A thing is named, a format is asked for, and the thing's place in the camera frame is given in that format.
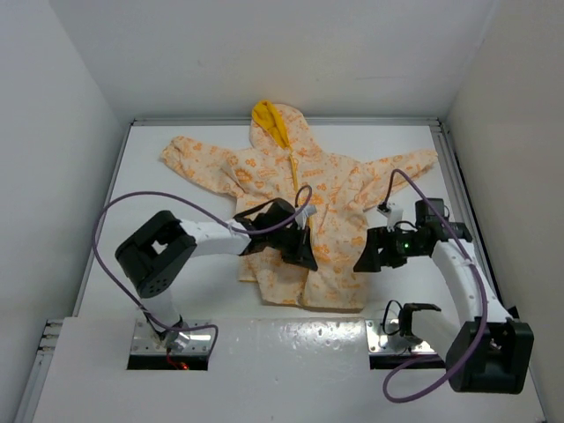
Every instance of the orange print pattern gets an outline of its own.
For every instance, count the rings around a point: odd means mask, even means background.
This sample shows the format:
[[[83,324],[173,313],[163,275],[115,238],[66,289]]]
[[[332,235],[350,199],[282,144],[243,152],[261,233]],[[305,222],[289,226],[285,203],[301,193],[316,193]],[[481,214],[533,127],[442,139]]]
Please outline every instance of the orange print pattern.
[[[355,236],[351,239],[351,244],[356,246],[364,246],[365,240],[362,236]]]
[[[333,203],[336,204],[337,203],[337,194],[338,192],[341,190],[340,186],[337,187],[331,187],[331,192],[329,194],[329,200]]]
[[[323,197],[321,197],[319,194],[313,194],[311,196],[311,199],[309,200],[309,203],[313,205],[321,205],[324,204],[325,202],[323,201]]]
[[[365,203],[368,200],[368,193],[367,192],[363,192],[362,194],[357,194],[356,196],[354,196],[354,201],[356,201],[357,203]]]
[[[317,261],[330,263],[331,257],[329,256],[329,250],[324,249],[322,246],[316,245],[312,248],[314,250],[314,256]]]
[[[325,254],[329,254],[330,250],[329,247],[327,247],[327,244],[321,244],[317,246],[317,251],[319,251],[320,253],[325,253]]]
[[[182,147],[182,156],[185,159],[191,159],[192,157],[194,157],[190,144],[187,143]]]
[[[258,177],[261,178],[261,179],[268,179],[268,178],[273,178],[275,176],[278,176],[278,172],[274,169],[269,168],[269,167],[263,167],[256,173],[258,174]]]
[[[237,176],[237,180],[239,182],[252,182],[253,181],[253,175],[250,174],[249,172],[247,172],[245,169],[235,169],[235,175]]]
[[[250,201],[250,200],[248,200],[248,201],[245,202],[245,208],[250,209],[252,207],[256,207],[256,206],[263,204],[263,203],[264,203],[264,200],[260,200],[260,201]]]
[[[308,170],[306,172],[304,172],[303,174],[301,174],[302,178],[310,178],[312,176],[317,176],[319,174],[323,174],[324,170],[323,169],[315,169],[315,170]]]

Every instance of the metal mounting plate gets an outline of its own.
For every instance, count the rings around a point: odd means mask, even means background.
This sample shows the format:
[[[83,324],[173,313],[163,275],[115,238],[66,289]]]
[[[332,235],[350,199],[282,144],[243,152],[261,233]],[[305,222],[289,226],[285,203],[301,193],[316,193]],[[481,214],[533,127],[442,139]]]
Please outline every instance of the metal mounting plate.
[[[205,320],[190,320],[186,322],[190,328],[209,324]],[[183,360],[200,363],[199,369],[207,369],[207,360],[212,346],[213,329],[183,332],[185,347],[170,353],[172,360]],[[167,350],[157,339],[152,326],[144,320],[137,320],[131,340],[130,360],[128,369],[159,369],[166,368]]]
[[[388,320],[386,327],[397,327],[397,319]],[[433,357],[436,355],[431,346],[423,341],[419,345],[408,346],[401,344],[399,337],[390,337],[383,333],[379,321],[366,320],[368,355],[370,357],[370,368],[385,369],[394,368],[406,360],[419,356]],[[441,360],[421,363],[421,365],[409,368],[443,368]]]

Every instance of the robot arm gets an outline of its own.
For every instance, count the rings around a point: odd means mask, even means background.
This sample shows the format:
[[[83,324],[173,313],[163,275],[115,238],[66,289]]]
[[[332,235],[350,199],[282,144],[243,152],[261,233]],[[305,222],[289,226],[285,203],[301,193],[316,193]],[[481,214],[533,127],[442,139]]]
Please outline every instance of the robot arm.
[[[431,201],[437,210],[444,210],[441,199]],[[416,203],[414,231],[397,227],[401,211],[394,204],[381,212],[389,218],[389,224],[368,230],[367,246],[354,269],[380,271],[382,266],[402,266],[407,263],[408,257],[431,257],[455,302],[458,322],[448,320],[434,304],[404,304],[395,336],[414,345],[422,340],[427,341],[449,369],[458,362],[475,338],[482,315],[480,292],[471,267],[424,202]],[[476,265],[480,277],[486,281],[476,262],[466,226],[462,223],[450,224]],[[513,321],[491,287],[487,283],[484,285],[487,297],[486,332],[479,348],[462,369],[449,379],[449,383],[458,392],[517,394],[523,389],[529,366],[532,331],[527,323]]]
[[[266,212],[259,212],[268,204]],[[259,213],[251,219],[249,215],[256,212]],[[229,227],[177,219],[170,211],[160,211],[117,248],[115,258],[133,283],[146,311],[167,326],[182,327],[182,316],[174,307],[168,288],[189,258],[216,254],[246,256],[271,247],[281,252],[286,263],[316,271],[307,224],[307,216],[314,213],[315,207],[308,206],[289,226],[267,234],[249,235],[236,229],[253,232],[269,228],[292,216],[294,208],[286,200],[276,198],[235,215],[227,222]],[[166,346],[173,346],[178,332],[153,328]]]

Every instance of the purple cable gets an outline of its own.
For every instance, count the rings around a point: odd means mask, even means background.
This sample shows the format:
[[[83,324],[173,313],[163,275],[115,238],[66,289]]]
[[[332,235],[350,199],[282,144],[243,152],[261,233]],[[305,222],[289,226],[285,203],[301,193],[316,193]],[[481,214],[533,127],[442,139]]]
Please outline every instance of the purple cable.
[[[196,330],[213,329],[215,331],[215,336],[213,337],[213,341],[211,342],[211,347],[210,347],[210,352],[209,352],[209,355],[211,356],[213,348],[215,347],[215,344],[218,340],[218,334],[219,334],[219,328],[216,324],[206,324],[206,325],[197,326],[197,327],[194,327],[194,328],[179,328],[179,327],[174,327],[174,326],[168,326],[168,325],[160,322],[151,313],[149,313],[149,311],[147,311],[147,309],[143,306],[143,303],[141,301],[139,301],[136,298],[136,296],[133,295],[130,292],[130,290],[127,289],[122,282],[120,282],[120,280],[117,278],[117,276],[106,266],[106,264],[102,260],[102,257],[100,256],[100,252],[98,251],[98,237],[96,236],[96,234],[98,233],[98,228],[100,227],[101,221],[104,219],[104,216],[106,216],[106,213],[108,213],[108,210],[109,210],[110,207],[112,207],[113,205],[115,205],[115,204],[117,204],[117,203],[119,203],[119,202],[121,202],[121,201],[123,201],[127,198],[140,197],[140,196],[156,196],[156,197],[172,198],[176,201],[180,201],[181,203],[189,205],[190,207],[198,210],[199,212],[206,215],[208,218],[216,221],[217,223],[219,223],[223,227],[226,227],[226,228],[232,230],[233,232],[238,232],[240,234],[247,234],[247,235],[261,235],[261,234],[267,234],[267,233],[272,232],[272,231],[276,231],[277,229],[280,229],[281,227],[284,227],[284,226],[292,223],[295,220],[295,218],[308,206],[309,200],[311,199],[311,196],[313,194],[313,189],[309,185],[304,185],[296,193],[296,197],[295,197],[295,203],[296,204],[298,203],[298,199],[300,198],[300,194],[304,189],[307,189],[309,191],[308,196],[306,197],[306,201],[304,202],[304,204],[301,205],[300,208],[298,208],[294,212],[294,214],[292,216],[290,216],[287,219],[282,220],[281,222],[277,223],[274,226],[270,226],[270,227],[267,227],[265,229],[261,229],[261,230],[258,230],[258,231],[246,231],[244,229],[239,229],[239,228],[236,228],[236,227],[230,227],[228,223],[226,223],[222,219],[218,218],[217,216],[215,216],[210,211],[207,211],[203,207],[200,207],[199,205],[194,204],[191,201],[186,200],[185,198],[178,197],[174,194],[168,194],[166,192],[160,192],[160,191],[135,191],[135,192],[130,192],[129,194],[124,194],[123,196],[115,198],[112,201],[110,201],[108,204],[106,204],[104,206],[104,208],[102,209],[102,211],[100,212],[100,215],[96,219],[96,222],[94,223],[94,228],[92,230],[92,250],[93,250],[93,253],[94,253],[94,257],[96,258],[96,261],[98,262],[98,264],[100,265],[102,270],[104,270],[104,272],[106,272],[106,274],[109,276],[109,278],[112,279],[115,282],[115,284],[122,291],[124,291],[125,294],[128,297],[130,297],[130,299],[141,309],[141,311],[143,311],[143,313],[145,314],[145,317],[147,319],[149,319],[151,322],[155,323],[156,325],[160,326],[161,328],[163,328],[165,330],[171,330],[173,332],[192,332],[192,331],[196,331]]]
[[[449,222],[434,208],[433,203],[431,203],[429,201],[429,199],[427,197],[425,197],[425,194],[423,194],[421,189],[419,189],[419,187],[415,184],[415,182],[404,171],[402,171],[400,169],[392,170],[391,175],[390,175],[390,185],[388,187],[388,193],[386,194],[386,197],[385,197],[383,202],[385,204],[388,203],[388,200],[390,198],[391,188],[393,186],[393,180],[394,180],[395,174],[402,175],[405,178],[405,180],[413,187],[413,189],[415,189],[415,191],[423,199],[425,204],[429,207],[429,209],[431,209],[431,211],[433,211],[433,213],[436,215],[436,217],[439,218],[442,225],[449,232],[450,236],[452,236],[452,238],[454,239],[456,245],[460,249],[460,252],[464,256],[464,258],[471,262],[471,257],[468,254],[468,251],[466,251],[466,249],[462,245],[462,242],[460,242],[460,240],[456,237],[456,234],[454,233],[454,231],[450,227]],[[390,402],[396,403],[396,404],[409,403],[411,401],[415,401],[416,399],[420,399],[420,398],[424,397],[425,395],[430,394],[431,392],[433,392],[434,390],[439,388],[441,385],[443,385],[448,379],[450,379],[452,376],[454,376],[462,368],[462,366],[466,363],[466,361],[468,361],[468,359],[474,354],[474,351],[476,351],[476,348],[478,348],[478,345],[481,341],[481,338],[484,335],[484,332],[486,331],[487,295],[486,295],[486,287],[484,286],[484,281],[482,280],[482,277],[480,277],[480,275],[479,275],[478,268],[472,262],[470,264],[470,269],[471,269],[472,274],[474,275],[474,278],[476,279],[476,283],[477,283],[478,289],[479,289],[479,296],[480,296],[480,299],[481,299],[481,302],[482,302],[482,316],[481,316],[480,321],[479,321],[479,327],[478,327],[478,332],[476,333],[476,337],[472,340],[472,342],[471,342],[470,346],[468,347],[468,349],[466,350],[466,352],[462,355],[462,357],[460,357],[460,359],[456,362],[456,364],[453,367],[451,367],[449,370],[447,370],[445,372],[445,374],[443,376],[441,376],[439,379],[437,379],[435,382],[433,382],[432,384],[430,384],[429,386],[427,386],[426,388],[424,388],[423,390],[421,390],[421,391],[419,391],[415,394],[411,394],[407,397],[393,397],[388,392],[388,384],[390,383],[391,378],[394,377],[394,375],[396,375],[399,371],[403,370],[404,368],[411,366],[412,364],[436,360],[436,358],[435,357],[433,357],[433,358],[418,357],[418,358],[413,359],[413,360],[408,360],[408,361],[400,364],[396,368],[394,368],[391,372],[389,372],[386,375],[386,378],[384,379],[384,383],[383,383],[383,386],[382,386],[384,396]]]

